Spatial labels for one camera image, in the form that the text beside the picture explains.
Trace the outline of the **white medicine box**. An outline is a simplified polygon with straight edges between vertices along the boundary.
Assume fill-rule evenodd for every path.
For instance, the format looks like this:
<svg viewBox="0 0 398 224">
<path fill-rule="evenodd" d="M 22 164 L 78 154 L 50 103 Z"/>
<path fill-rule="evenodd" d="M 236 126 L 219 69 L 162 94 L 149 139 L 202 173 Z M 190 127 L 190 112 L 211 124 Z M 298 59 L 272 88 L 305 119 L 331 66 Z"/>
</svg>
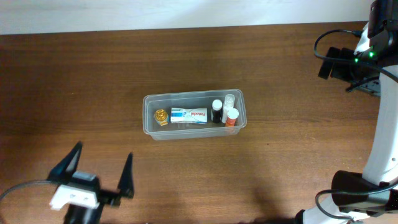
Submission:
<svg viewBox="0 0 398 224">
<path fill-rule="evenodd" d="M 207 109 L 195 108 L 172 108 L 170 121 L 171 123 L 193 123 L 193 124 L 206 124 L 207 123 Z"/>
</svg>

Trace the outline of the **black bottle white cap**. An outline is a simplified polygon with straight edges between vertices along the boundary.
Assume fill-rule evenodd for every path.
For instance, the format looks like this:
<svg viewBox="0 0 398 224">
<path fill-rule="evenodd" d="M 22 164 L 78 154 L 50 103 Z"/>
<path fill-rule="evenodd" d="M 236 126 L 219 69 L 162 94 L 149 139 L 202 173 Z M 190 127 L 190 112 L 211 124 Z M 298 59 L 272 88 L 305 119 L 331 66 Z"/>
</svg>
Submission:
<svg viewBox="0 0 398 224">
<path fill-rule="evenodd" d="M 220 123 L 222 117 L 223 103 L 221 100 L 214 100 L 211 104 L 211 120 L 214 123 Z"/>
</svg>

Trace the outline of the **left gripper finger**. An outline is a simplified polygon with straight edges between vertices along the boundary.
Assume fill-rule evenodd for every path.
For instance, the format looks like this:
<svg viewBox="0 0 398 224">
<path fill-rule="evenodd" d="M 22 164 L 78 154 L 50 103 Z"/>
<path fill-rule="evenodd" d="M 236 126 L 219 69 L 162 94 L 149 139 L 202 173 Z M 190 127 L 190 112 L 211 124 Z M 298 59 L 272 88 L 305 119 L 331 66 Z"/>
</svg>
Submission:
<svg viewBox="0 0 398 224">
<path fill-rule="evenodd" d="M 134 197 L 132 162 L 133 162 L 133 154 L 130 152 L 126 159 L 126 162 L 125 162 L 122 174 L 121 174 L 121 178 L 120 178 L 119 184 L 118 184 L 119 194 L 122 197 L 126 197 L 126 198 Z"/>
<path fill-rule="evenodd" d="M 83 143 L 78 141 L 73 149 L 50 171 L 47 180 L 66 181 L 76 172 Z"/>
</svg>

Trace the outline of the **small gold-lid jar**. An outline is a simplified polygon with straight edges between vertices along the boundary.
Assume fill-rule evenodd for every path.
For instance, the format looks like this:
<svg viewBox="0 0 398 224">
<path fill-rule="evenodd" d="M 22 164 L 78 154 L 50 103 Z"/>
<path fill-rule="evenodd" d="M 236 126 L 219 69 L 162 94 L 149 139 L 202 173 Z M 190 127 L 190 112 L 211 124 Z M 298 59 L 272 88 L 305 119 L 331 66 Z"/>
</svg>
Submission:
<svg viewBox="0 0 398 224">
<path fill-rule="evenodd" d="M 166 110 L 156 110 L 154 113 L 154 119 L 160 126 L 165 126 L 169 123 L 169 115 Z"/>
</svg>

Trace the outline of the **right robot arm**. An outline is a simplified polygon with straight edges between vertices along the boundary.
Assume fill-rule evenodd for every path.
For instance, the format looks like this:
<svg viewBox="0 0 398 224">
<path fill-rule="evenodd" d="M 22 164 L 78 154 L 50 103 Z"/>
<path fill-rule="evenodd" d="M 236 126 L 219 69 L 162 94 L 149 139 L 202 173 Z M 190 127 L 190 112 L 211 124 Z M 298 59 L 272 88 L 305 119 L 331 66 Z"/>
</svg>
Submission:
<svg viewBox="0 0 398 224">
<path fill-rule="evenodd" d="M 354 50 L 330 47 L 319 77 L 350 84 L 348 92 L 380 97 L 372 150 L 362 173 L 339 170 L 331 188 L 315 196 L 315 207 L 301 210 L 293 223 L 362 223 L 397 213 L 397 1 L 375 0 Z"/>
</svg>

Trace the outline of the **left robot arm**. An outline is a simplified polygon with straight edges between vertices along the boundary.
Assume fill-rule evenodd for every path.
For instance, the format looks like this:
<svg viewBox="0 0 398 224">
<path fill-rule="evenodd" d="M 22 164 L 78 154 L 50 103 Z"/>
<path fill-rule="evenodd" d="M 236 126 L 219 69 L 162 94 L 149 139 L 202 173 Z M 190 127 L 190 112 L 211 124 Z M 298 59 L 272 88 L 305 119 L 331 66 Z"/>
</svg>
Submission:
<svg viewBox="0 0 398 224">
<path fill-rule="evenodd" d="M 50 201 L 51 209 L 68 207 L 64 223 L 99 223 L 105 206 L 119 207 L 122 198 L 134 197 L 132 153 L 126 159 L 117 190 L 110 191 L 101 188 L 96 175 L 77 170 L 82 149 L 83 143 L 77 142 L 47 177 L 57 184 Z"/>
</svg>

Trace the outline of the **orange tube white cap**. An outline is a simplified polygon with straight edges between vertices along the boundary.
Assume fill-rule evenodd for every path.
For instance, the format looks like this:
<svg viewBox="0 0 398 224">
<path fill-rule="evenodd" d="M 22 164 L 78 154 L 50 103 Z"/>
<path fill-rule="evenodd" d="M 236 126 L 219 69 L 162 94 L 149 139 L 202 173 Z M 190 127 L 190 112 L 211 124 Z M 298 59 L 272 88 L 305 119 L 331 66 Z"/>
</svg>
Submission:
<svg viewBox="0 0 398 224">
<path fill-rule="evenodd" d="M 234 126 L 238 117 L 239 111 L 236 108 L 231 108 L 227 113 L 226 127 Z"/>
</svg>

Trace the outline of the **white lotion bottle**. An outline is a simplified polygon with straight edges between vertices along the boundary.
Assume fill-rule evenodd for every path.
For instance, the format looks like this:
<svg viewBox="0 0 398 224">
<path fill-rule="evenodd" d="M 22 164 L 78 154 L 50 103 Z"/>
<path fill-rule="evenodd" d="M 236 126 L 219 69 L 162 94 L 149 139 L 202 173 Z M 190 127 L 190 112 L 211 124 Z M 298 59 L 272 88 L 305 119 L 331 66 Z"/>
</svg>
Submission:
<svg viewBox="0 0 398 224">
<path fill-rule="evenodd" d="M 235 96 L 232 94 L 227 94 L 224 99 L 223 103 L 223 114 L 222 114 L 222 123 L 226 123 L 228 119 L 228 111 L 232 108 L 234 108 L 234 102 L 235 102 Z"/>
</svg>

